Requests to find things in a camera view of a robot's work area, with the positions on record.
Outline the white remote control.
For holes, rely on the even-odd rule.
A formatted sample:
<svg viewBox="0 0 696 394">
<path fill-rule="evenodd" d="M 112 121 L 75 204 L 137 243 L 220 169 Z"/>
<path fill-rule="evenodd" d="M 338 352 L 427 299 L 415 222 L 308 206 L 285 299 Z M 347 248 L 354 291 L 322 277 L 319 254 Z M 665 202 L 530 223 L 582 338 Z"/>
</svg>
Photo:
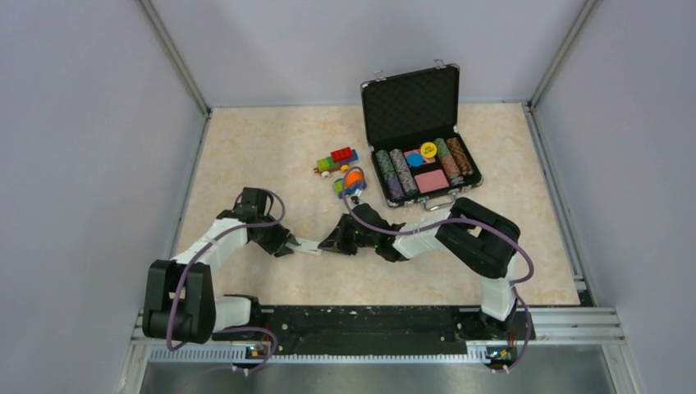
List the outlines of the white remote control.
<svg viewBox="0 0 696 394">
<path fill-rule="evenodd" d="M 319 248 L 318 241 L 310 241 L 306 239 L 298 238 L 292 242 L 286 244 L 288 248 L 296 253 L 314 254 L 320 255 L 322 250 Z"/>
</svg>

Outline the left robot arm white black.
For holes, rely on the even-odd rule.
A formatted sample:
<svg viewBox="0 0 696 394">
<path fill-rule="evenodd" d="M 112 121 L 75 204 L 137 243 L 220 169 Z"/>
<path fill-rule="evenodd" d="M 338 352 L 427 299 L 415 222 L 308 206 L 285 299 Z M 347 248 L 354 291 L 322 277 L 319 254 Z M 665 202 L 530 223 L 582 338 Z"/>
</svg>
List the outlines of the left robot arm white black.
<svg viewBox="0 0 696 394">
<path fill-rule="evenodd" d="M 204 344 L 226 328 L 244 339 L 257 337 L 263 329 L 258 299 L 249 295 L 217 298 L 213 274 L 249 243 L 273 257 L 292 254 L 297 241 L 282 225 L 285 213 L 284 201 L 276 193 L 245 187 L 233 207 L 221 211 L 188 249 L 151 263 L 143 306 L 144 335 L 164 340 L 170 351 L 188 343 Z"/>
</svg>

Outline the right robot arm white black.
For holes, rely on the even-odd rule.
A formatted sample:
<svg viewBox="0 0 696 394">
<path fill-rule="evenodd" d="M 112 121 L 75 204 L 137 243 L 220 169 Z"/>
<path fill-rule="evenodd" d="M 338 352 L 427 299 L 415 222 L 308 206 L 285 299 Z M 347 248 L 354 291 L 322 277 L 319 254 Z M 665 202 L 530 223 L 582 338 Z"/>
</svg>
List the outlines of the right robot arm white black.
<svg viewBox="0 0 696 394">
<path fill-rule="evenodd" d="M 446 251 L 481 278 L 482 329 L 492 338 L 503 338 L 515 326 L 517 300 L 508 273 L 520 252 L 520 236 L 516 223 L 468 198 L 456 199 L 448 212 L 421 223 L 389 223 L 361 203 L 341 215 L 318 248 L 355 255 L 371 247 L 393 263 Z"/>
</svg>

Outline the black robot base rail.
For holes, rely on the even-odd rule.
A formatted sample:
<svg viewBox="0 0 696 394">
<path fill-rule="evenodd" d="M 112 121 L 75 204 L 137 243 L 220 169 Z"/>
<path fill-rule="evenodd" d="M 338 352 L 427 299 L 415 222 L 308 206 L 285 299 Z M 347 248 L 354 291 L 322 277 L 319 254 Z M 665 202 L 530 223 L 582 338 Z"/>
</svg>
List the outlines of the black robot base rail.
<svg viewBox="0 0 696 394">
<path fill-rule="evenodd" d="M 425 361 L 471 357 L 511 365 L 534 340 L 531 315 L 521 309 L 504 321 L 479 307 L 265 305 L 239 328 L 217 328 L 214 341 L 261 345 L 248 350 L 272 360 Z"/>
</svg>

